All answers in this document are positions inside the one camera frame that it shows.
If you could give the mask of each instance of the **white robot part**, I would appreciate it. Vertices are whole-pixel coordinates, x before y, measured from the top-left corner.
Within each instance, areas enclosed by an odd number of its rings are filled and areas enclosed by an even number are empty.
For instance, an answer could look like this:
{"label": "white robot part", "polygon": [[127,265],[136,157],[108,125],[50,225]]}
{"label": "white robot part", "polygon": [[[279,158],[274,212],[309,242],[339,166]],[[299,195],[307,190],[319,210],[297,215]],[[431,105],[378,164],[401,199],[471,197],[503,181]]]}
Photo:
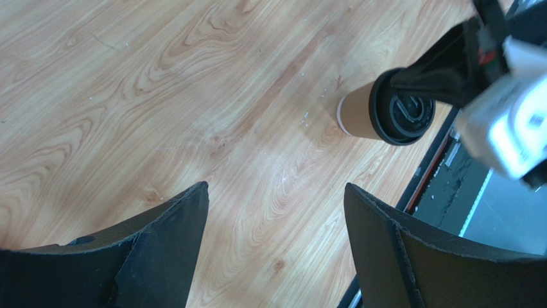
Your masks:
{"label": "white robot part", "polygon": [[520,179],[547,158],[547,52],[511,38],[504,48],[511,73],[462,110],[456,130],[472,156]]}

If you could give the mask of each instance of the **laminate floor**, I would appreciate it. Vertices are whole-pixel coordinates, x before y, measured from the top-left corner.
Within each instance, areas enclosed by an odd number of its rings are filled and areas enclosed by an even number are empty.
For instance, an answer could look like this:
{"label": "laminate floor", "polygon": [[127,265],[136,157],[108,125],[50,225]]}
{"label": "laminate floor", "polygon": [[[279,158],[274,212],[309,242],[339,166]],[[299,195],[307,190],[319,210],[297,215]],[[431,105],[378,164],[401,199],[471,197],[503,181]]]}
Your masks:
{"label": "laminate floor", "polygon": [[337,305],[355,274],[344,185],[395,204],[449,109],[395,148],[346,136],[336,104],[473,13],[468,0],[0,5],[0,246],[66,244],[206,180],[188,307]]}

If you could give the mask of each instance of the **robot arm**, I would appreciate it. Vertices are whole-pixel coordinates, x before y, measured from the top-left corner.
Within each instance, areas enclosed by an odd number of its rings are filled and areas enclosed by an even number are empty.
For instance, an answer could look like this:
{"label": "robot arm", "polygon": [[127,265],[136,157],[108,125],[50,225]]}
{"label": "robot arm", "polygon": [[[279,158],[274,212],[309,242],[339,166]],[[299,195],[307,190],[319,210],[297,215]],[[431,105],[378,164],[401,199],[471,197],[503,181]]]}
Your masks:
{"label": "robot arm", "polygon": [[477,15],[393,75],[391,87],[461,109],[456,130],[469,153],[539,188],[547,184],[547,6],[506,21],[497,0],[473,3]]}

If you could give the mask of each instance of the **black lid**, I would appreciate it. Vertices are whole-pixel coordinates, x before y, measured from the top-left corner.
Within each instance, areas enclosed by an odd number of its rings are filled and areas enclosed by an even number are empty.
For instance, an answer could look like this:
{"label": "black lid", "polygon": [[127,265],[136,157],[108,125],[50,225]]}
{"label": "black lid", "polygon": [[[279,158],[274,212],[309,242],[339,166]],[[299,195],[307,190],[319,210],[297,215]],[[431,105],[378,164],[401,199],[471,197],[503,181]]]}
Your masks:
{"label": "black lid", "polygon": [[387,71],[374,82],[369,114],[374,130],[385,142],[406,146],[418,141],[430,127],[435,115],[435,102],[396,94],[390,80],[400,70]]}

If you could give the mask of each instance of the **wooden floor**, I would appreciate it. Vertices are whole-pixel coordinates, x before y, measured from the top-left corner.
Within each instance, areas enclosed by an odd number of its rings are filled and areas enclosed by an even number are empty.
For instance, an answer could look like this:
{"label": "wooden floor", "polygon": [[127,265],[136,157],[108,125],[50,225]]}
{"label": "wooden floor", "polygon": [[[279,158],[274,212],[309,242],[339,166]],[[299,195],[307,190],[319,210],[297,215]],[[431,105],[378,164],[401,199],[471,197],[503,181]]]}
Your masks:
{"label": "wooden floor", "polygon": [[395,204],[448,111],[395,148],[344,135],[336,104],[473,12],[469,0],[0,2],[0,246],[66,244],[206,180],[188,307],[336,307],[355,274],[344,185]]}

